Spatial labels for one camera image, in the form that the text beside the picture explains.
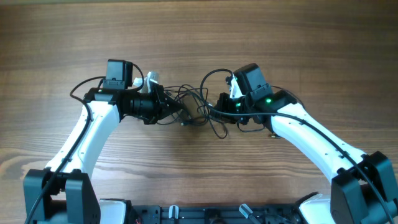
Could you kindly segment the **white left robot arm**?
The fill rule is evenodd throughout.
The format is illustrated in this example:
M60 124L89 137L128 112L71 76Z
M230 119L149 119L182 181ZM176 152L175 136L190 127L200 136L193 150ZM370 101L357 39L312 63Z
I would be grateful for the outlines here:
M126 116L156 124L184 105L163 86L92 88L80 100L81 116L67 141L44 169L31 169L23 181L26 223L125 223L130 201L98 200L91 176L107 138Z

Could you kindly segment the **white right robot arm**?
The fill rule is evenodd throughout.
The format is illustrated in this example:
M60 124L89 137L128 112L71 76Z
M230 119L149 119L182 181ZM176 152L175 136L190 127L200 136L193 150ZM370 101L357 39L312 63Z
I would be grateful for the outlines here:
M314 120L290 94L279 91L252 102L222 93L211 114L225 123L253 119L307 156L328 179L330 195L314 193L298 205L305 223L393 223L397 182L380 151L366 154Z

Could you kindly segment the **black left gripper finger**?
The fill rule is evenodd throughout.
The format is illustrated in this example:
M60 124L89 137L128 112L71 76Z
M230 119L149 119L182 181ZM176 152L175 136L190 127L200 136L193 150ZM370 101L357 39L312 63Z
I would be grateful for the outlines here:
M161 96L161 108L164 111L180 111L185 110L186 106L183 103L173 99L166 93L163 93Z
M166 109L164 109L164 108L158 109L156 116L155 116L156 123L158 123L160 120L162 120L168 116L171 116L172 114L174 114L176 112L179 112L180 110L181 110L181 108L174 108L174 107L166 108Z

